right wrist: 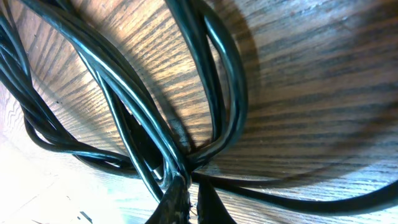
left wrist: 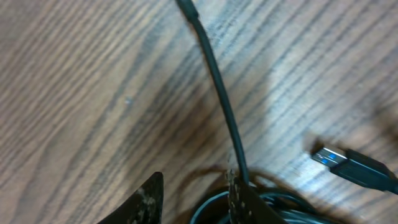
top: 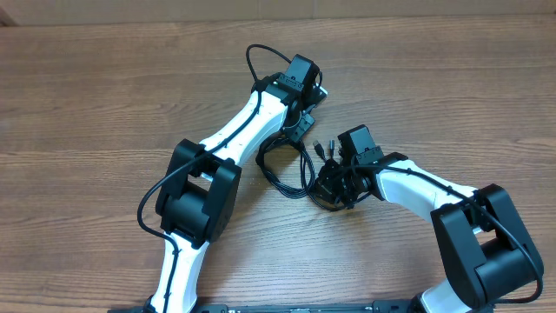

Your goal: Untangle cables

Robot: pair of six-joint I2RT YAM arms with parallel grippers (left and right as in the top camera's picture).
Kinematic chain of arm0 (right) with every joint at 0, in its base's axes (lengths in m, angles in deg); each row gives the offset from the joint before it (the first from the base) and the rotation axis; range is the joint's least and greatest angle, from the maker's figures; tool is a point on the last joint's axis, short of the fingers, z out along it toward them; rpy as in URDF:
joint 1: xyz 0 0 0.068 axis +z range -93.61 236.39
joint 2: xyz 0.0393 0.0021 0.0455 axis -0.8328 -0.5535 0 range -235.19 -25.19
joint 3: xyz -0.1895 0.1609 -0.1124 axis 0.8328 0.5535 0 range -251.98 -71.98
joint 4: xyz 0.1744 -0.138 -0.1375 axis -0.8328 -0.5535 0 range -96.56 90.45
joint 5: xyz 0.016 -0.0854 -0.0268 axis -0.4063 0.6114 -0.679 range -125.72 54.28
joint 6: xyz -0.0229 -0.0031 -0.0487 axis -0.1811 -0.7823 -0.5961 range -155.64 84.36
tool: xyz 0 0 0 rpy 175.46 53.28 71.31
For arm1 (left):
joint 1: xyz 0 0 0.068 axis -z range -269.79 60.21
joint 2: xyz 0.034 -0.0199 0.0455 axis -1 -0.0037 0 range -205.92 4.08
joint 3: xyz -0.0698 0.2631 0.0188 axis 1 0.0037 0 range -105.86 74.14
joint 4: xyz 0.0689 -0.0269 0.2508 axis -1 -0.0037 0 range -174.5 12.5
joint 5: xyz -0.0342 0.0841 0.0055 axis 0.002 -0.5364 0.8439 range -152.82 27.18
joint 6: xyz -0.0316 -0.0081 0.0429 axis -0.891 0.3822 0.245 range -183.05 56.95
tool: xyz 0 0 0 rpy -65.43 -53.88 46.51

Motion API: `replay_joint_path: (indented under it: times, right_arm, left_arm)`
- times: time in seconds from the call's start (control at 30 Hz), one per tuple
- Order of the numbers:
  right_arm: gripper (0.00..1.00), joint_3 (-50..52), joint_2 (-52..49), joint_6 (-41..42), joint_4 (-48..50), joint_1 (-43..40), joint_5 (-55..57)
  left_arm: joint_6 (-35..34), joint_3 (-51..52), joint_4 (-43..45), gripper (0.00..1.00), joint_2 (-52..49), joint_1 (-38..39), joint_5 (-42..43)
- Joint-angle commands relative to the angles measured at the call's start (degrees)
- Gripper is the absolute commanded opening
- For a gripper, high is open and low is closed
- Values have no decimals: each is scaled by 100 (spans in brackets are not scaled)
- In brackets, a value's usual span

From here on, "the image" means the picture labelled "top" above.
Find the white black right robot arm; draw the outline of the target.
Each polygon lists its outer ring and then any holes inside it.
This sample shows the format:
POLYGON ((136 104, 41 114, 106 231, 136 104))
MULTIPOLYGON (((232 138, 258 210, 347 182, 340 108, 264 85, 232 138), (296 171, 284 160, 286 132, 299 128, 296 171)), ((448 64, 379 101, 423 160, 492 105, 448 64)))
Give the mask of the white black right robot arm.
POLYGON ((384 302, 389 312, 492 312, 536 301, 544 264, 512 198, 497 184, 451 183, 407 156, 382 152, 367 126, 338 136, 340 160, 326 160, 312 194, 330 210, 368 196, 398 204, 432 224, 445 280, 411 300, 384 302))

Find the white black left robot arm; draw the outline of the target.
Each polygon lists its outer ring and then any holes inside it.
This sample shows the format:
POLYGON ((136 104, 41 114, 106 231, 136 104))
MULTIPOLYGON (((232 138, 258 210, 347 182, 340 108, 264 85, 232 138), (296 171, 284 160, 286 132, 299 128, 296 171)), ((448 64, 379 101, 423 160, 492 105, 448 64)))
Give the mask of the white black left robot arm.
POLYGON ((231 218, 243 164, 263 144, 284 136, 293 144, 314 124, 309 111, 327 92, 319 67, 296 55, 287 70, 254 83, 250 98, 222 129, 199 143, 182 140, 159 187, 165 254, 146 312, 190 312, 203 259, 231 218))

